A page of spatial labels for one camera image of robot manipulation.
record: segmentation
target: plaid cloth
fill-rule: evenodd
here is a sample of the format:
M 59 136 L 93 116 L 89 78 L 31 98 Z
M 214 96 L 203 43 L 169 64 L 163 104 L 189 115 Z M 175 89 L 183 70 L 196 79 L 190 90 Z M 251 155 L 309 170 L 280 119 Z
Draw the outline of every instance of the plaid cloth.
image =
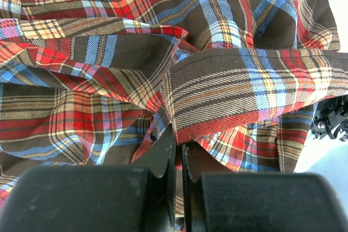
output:
M 28 167 L 128 164 L 169 123 L 232 171 L 292 172 L 316 103 L 348 91 L 327 0 L 0 0 L 0 16 L 0 207 Z

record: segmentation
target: grasped fabric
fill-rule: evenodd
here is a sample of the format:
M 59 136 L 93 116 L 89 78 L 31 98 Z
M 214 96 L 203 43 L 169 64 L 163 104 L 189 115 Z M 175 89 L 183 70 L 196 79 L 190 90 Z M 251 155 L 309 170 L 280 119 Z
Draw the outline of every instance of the grasped fabric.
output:
M 128 164 L 169 123 L 232 171 L 292 172 L 315 104 L 348 90 L 327 0 L 0 0 L 0 15 L 0 207 L 29 167 Z

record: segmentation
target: tartan scarf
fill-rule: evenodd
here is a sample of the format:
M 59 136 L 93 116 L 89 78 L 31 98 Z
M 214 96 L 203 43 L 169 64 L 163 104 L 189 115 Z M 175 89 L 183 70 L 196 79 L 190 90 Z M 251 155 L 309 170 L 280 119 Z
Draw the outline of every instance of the tartan scarf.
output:
M 0 208 L 27 168 L 128 164 L 171 123 L 236 172 L 293 172 L 348 90 L 327 0 L 0 0 Z

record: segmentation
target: plaid pattern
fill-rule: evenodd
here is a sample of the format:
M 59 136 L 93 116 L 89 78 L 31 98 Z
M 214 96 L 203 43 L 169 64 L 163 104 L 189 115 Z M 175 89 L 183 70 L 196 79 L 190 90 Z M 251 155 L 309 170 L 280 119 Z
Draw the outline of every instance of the plaid pattern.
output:
M 327 0 L 0 0 L 0 15 L 0 208 L 28 167 L 128 164 L 168 123 L 233 171 L 292 172 L 316 103 L 348 91 Z

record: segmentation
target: plaid shirt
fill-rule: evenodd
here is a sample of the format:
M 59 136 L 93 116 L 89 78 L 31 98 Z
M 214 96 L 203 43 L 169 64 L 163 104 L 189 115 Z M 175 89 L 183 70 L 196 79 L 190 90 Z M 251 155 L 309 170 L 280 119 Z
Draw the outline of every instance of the plaid shirt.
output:
M 327 0 L 0 0 L 0 16 L 0 207 L 28 167 L 128 164 L 168 123 L 232 171 L 292 172 L 316 103 L 348 90 Z

